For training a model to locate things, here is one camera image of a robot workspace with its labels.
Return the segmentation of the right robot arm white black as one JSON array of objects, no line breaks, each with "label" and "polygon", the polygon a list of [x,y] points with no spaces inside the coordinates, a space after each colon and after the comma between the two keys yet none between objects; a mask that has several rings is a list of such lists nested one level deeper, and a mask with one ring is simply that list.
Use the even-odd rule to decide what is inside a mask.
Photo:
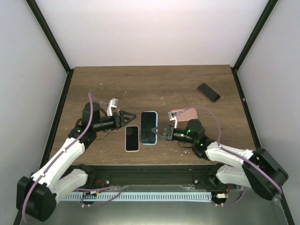
[{"label": "right robot arm white black", "polygon": [[282,186],[288,180],[287,172],[266,149],[242,150],[222,145],[205,134],[198,119],[189,120],[185,129],[166,125],[151,131],[167,141],[191,144],[198,158],[222,163],[217,172],[208,177],[214,189],[234,184],[251,188],[261,198],[272,200],[282,194]]}]

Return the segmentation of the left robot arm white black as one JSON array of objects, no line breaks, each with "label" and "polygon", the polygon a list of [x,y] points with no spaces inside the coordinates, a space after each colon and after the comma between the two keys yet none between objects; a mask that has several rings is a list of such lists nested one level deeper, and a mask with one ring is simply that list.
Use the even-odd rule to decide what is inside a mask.
[{"label": "left robot arm white black", "polygon": [[65,172],[95,141],[97,132],[118,130],[136,118],[135,114],[123,110],[113,112],[115,103],[116,99],[112,99],[106,111],[99,103],[87,103],[58,152],[36,173],[18,181],[16,207],[22,212],[23,220],[29,215],[44,222],[63,197],[81,187],[95,186],[95,173],[87,165],[78,165],[68,175]]}]

